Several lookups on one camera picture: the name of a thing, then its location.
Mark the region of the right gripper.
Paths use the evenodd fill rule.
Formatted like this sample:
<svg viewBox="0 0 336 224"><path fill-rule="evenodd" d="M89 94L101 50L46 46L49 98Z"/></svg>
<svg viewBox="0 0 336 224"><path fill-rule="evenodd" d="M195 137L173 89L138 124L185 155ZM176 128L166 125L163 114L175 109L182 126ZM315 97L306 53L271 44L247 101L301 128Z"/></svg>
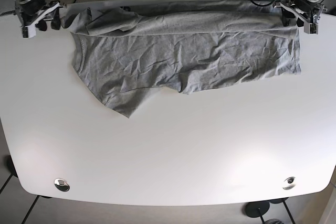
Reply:
<svg viewBox="0 0 336 224"><path fill-rule="evenodd" d="M44 11L55 7L50 13L46 14L35 24L35 27L40 31L47 30L47 22L50 23L50 27L53 30L59 30L61 28L60 20L60 9L64 7L60 1L30 1L24 5L19 4L15 1L15 14L18 16L19 21L22 26L31 25L39 16L43 14Z"/></svg>

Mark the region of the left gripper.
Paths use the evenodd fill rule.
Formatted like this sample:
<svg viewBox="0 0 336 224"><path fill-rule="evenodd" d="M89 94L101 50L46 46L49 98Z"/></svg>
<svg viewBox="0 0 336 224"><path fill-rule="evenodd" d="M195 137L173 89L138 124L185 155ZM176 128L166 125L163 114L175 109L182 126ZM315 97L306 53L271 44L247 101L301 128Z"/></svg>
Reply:
<svg viewBox="0 0 336 224"><path fill-rule="evenodd" d="M284 27L288 27L294 19L297 26L304 26L304 23L318 23L322 12L327 10L323 3L307 0L276 0L272 6L281 9L281 21Z"/></svg>

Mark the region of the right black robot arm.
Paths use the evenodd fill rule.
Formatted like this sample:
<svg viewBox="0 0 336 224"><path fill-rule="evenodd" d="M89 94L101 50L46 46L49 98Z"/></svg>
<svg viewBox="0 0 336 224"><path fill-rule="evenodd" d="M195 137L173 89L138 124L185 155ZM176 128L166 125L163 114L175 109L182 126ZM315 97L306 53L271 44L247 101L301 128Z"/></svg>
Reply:
<svg viewBox="0 0 336 224"><path fill-rule="evenodd" d="M14 0L15 9L3 15L16 15L21 23L22 36L32 38L36 31L46 31L47 23L53 30L61 28L60 1L53 0Z"/></svg>

